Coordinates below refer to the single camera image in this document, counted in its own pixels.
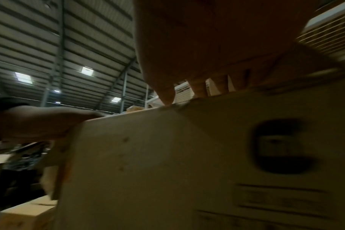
large cardboard box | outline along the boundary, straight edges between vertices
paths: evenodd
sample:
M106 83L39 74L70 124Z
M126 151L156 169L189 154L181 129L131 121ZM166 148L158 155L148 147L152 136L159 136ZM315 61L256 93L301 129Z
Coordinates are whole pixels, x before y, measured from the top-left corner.
M345 70L307 64L81 124L54 230L345 230Z
M0 213L0 230L48 230L57 201L48 196L6 209Z

skylight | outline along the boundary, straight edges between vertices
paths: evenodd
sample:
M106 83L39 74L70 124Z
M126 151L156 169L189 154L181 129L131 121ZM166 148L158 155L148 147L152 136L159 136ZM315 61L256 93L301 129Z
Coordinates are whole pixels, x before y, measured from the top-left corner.
M32 80L31 80L31 76L30 75L21 74L21 73L17 73L17 72L15 72L15 74L16 74L17 79L20 82L32 84Z
M91 69L91 68L88 68L86 66L84 66L82 68L82 74L85 74L85 75L88 75L88 76L91 76L93 74L94 70Z
M115 97L112 99L112 103L118 103L121 99L119 97Z

hand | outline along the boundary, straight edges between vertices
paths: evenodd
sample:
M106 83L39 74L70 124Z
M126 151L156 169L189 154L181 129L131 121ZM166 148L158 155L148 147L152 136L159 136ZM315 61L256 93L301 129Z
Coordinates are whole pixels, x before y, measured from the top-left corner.
M135 41L143 77L165 104L187 80L206 97L264 82L318 6L318 0L135 0Z
M76 124L99 117L103 115L75 108L18 106L0 112L0 138L15 143L55 140Z

